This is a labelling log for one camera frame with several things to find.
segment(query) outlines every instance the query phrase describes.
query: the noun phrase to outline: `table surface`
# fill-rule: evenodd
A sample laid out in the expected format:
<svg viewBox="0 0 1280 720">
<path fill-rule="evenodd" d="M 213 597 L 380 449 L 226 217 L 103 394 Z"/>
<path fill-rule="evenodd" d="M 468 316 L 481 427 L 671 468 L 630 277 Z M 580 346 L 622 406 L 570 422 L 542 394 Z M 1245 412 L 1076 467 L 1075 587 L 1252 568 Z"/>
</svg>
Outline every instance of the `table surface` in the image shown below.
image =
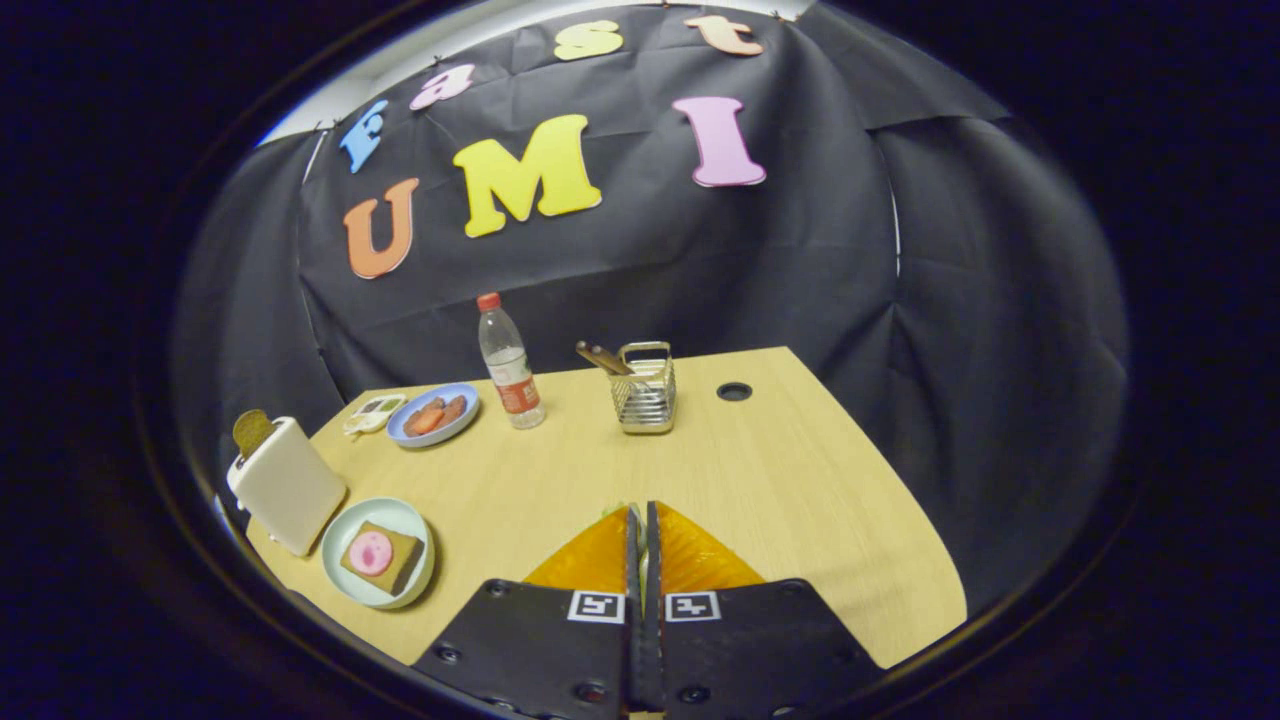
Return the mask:
<svg viewBox="0 0 1280 720">
<path fill-rule="evenodd" d="M 731 380 L 750 384 L 751 397 L 717 397 Z M 765 580 L 809 580 L 882 667 L 965 620 L 960 577 L 933 525 L 788 348 L 678 357 L 676 382 L 676 424 L 663 436 L 622 433 L 596 369 L 536 375 L 547 419 L 529 430 L 511 427 L 492 382 L 472 382 L 481 400 L 472 425 L 421 450 L 385 432 L 344 436 L 342 421 L 389 391 L 352 401 L 311 441 L 349 488 L 343 507 L 397 497 L 431 527 L 436 577 L 403 609 L 342 594 L 325 577 L 319 541 L 294 557 L 251 520 L 250 542 L 287 588 L 406 664 L 484 580 L 524 579 L 623 501 L 666 502 Z M 412 398 L 430 387 L 397 392 Z"/>
</svg>

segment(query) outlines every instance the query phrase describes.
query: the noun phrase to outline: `wire basket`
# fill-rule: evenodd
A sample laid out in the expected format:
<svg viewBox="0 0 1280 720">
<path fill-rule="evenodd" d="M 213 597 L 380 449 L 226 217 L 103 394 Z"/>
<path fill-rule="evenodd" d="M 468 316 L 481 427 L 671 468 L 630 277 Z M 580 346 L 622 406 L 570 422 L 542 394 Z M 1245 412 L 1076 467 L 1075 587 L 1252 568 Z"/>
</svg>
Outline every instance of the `wire basket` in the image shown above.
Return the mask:
<svg viewBox="0 0 1280 720">
<path fill-rule="evenodd" d="M 660 351 L 664 356 L 627 360 L 628 352 Z M 657 434 L 676 423 L 676 368 L 671 361 L 668 342 L 632 342 L 618 348 L 618 359 L 630 375 L 609 375 L 613 409 L 618 413 L 622 432 Z"/>
</svg>

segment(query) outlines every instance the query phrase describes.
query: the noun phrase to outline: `white toaster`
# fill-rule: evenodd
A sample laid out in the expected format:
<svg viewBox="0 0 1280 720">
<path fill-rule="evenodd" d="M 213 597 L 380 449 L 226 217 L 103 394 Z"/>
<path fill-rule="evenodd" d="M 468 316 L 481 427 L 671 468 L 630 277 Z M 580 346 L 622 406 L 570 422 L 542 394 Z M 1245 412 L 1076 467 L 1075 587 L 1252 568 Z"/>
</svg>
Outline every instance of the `white toaster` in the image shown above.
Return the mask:
<svg viewBox="0 0 1280 720">
<path fill-rule="evenodd" d="M 293 555 L 311 552 L 320 530 L 347 495 L 293 418 L 273 420 L 275 430 L 250 455 L 236 457 L 227 484 L 239 506 Z"/>
</svg>

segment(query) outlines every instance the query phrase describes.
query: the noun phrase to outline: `pink letter i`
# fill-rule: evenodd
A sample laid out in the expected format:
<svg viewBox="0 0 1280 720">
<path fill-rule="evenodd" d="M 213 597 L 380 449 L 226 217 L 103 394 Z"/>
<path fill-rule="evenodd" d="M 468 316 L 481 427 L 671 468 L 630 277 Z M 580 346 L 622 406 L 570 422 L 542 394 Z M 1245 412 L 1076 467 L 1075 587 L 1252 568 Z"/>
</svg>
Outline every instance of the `pink letter i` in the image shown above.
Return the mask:
<svg viewBox="0 0 1280 720">
<path fill-rule="evenodd" d="M 742 131 L 735 114 L 742 104 L 732 97 L 682 97 L 671 104 L 689 117 L 698 141 L 701 164 L 694 182 L 703 187 L 756 184 L 764 181 L 764 168 L 746 154 Z"/>
</svg>

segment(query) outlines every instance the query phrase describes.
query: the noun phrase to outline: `orange letter u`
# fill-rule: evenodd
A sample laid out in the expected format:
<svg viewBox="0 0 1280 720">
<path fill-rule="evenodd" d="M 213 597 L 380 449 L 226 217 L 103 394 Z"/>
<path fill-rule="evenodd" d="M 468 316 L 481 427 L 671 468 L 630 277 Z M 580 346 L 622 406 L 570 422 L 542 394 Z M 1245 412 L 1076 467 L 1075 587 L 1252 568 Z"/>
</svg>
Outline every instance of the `orange letter u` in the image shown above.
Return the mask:
<svg viewBox="0 0 1280 720">
<path fill-rule="evenodd" d="M 387 188 L 387 201 L 392 204 L 392 243 L 387 250 L 374 250 L 374 208 L 378 200 L 369 199 L 356 205 L 343 217 L 347 225 L 347 256 L 351 272 L 367 281 L 394 270 L 404 261 L 413 245 L 413 188 L 417 178 L 401 181 Z"/>
</svg>

